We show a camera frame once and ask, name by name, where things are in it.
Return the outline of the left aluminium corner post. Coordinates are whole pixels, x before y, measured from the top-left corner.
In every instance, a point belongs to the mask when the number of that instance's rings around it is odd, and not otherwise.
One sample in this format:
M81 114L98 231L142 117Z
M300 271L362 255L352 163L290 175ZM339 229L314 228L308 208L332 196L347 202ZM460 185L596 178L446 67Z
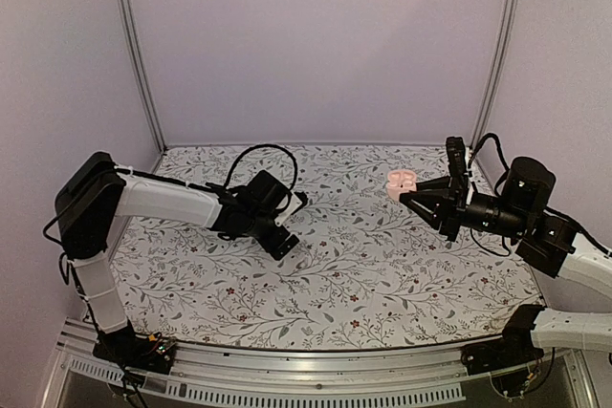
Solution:
M125 36L126 47L137 91L142 103L144 117L157 151L163 154L167 150L167 145L145 68L132 2L131 0L117 0L117 3L120 22Z

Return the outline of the aluminium corner post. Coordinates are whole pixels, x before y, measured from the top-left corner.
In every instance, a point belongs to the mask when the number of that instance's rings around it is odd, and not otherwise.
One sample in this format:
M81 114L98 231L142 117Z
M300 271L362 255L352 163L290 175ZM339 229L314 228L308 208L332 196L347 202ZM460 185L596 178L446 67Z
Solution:
M493 49L492 63L472 132L471 146L474 146L486 133L503 74L508 49L510 48L518 3L519 0L503 0L502 3L501 19Z
M132 2L131 0L117 0L117 3L120 22L125 36L126 47L137 91L142 103L144 117L157 151L163 154L167 150L167 145L145 68Z

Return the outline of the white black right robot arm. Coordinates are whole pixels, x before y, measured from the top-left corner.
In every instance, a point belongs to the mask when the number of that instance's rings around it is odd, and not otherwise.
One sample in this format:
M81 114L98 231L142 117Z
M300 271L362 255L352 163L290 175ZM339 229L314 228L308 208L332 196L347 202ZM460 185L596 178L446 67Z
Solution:
M610 250L596 245L576 221L548 209L556 177L541 162L515 158L498 196L472 190L463 161L450 160L449 171L445 177L415 183L399 194L399 202L449 241L462 227L508 238L514 254L531 268L610 296ZM608 353L611 316L522 305L495 345L494 357L504 366L515 365L532 349Z

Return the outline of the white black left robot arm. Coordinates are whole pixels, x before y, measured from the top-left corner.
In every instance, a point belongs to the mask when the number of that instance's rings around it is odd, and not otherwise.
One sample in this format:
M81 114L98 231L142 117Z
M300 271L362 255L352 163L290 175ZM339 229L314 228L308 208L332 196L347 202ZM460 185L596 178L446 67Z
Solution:
M299 241L285 223L306 203L305 193L266 170L245 185L200 185L121 167L108 153L97 152L61 188L55 216L43 229L57 227L52 241L62 248L106 350L132 364L142 356L142 343L132 335L106 253L116 218L196 225L224 241L253 238L280 260Z

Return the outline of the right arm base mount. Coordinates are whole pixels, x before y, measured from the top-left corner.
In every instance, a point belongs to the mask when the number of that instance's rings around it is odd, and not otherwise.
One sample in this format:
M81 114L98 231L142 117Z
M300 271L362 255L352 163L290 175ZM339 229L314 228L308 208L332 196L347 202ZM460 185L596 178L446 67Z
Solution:
M506 400L524 397L536 389L545 351L538 348L531 332L541 305L522 305L513 313L500 337L461 348L461 363L470 376L489 374L497 394Z

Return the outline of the right aluminium corner post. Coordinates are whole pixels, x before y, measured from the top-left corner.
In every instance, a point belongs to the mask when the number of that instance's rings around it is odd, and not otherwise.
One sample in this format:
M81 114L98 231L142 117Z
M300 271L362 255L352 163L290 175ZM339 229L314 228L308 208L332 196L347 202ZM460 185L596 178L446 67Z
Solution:
M472 132L471 146L474 146L486 133L503 74L508 49L510 48L518 3L519 0L503 0L502 3L501 19L493 49L492 63Z

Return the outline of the floral patterned table mat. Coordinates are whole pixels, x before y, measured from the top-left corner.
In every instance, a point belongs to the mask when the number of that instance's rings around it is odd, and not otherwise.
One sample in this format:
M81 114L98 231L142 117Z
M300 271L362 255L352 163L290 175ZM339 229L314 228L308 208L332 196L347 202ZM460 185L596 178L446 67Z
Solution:
M305 192L288 222L299 243L276 261L253 240L224 242L196 225L136 218L112 270L141 333L262 349L381 349L499 333L538 304L530 268L497 237L448 242L384 188L389 171L447 173L441 147L289 145L169 150L163 176L246 183L267 170Z

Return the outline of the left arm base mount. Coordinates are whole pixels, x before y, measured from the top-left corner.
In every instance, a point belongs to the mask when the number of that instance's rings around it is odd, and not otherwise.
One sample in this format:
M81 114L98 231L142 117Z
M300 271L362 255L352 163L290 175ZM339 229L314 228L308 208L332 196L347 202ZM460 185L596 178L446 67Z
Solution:
M177 340L161 333L138 334L130 321L114 332L97 331L93 356L121 368L168 375L174 363Z

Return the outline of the pink earbuds charging case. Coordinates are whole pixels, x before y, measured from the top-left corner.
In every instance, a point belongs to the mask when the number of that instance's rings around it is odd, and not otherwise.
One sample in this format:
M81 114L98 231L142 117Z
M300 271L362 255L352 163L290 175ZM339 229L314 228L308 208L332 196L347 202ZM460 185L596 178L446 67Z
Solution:
M406 169L389 171L385 188L389 198L398 202L403 193L417 190L417 175Z

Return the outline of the aluminium front rail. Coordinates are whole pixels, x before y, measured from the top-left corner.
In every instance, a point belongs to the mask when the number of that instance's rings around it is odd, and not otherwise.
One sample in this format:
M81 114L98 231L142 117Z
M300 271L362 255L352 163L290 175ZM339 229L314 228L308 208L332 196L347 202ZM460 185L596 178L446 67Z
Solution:
M43 407L600 407L584 355L557 350L532 363L521 396L514 366L470 375L457 344L340 352L282 352L182 342L167 374L127 382L98 359L96 334L69 319L43 387Z

